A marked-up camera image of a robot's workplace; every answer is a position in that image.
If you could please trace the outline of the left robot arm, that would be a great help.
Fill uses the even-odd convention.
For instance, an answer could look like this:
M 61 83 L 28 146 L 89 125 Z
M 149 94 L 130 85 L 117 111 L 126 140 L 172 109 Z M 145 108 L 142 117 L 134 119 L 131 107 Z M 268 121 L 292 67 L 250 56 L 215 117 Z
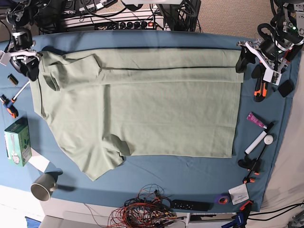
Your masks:
M 257 27 L 259 39 L 240 41 L 241 53 L 236 64 L 236 72 L 244 73 L 249 63 L 254 64 L 256 58 L 265 69 L 280 74 L 304 46 L 304 28 L 297 24 L 295 15 L 303 13 L 302 0 L 271 0 L 273 18 L 270 23 L 262 23 Z

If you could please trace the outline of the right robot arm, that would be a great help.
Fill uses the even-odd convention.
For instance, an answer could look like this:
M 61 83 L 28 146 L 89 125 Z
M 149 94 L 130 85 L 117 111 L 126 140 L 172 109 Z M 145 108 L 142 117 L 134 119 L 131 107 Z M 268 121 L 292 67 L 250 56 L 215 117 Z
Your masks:
M 9 43 L 0 52 L 0 63 L 4 66 L 12 66 L 30 81 L 38 78 L 38 66 L 41 54 L 32 49 L 35 41 L 31 31 L 26 25 L 34 24 L 34 17 L 39 9 L 44 6 L 42 0 L 2 0 L 0 2 L 0 18 L 12 26 L 7 28 L 9 33 Z

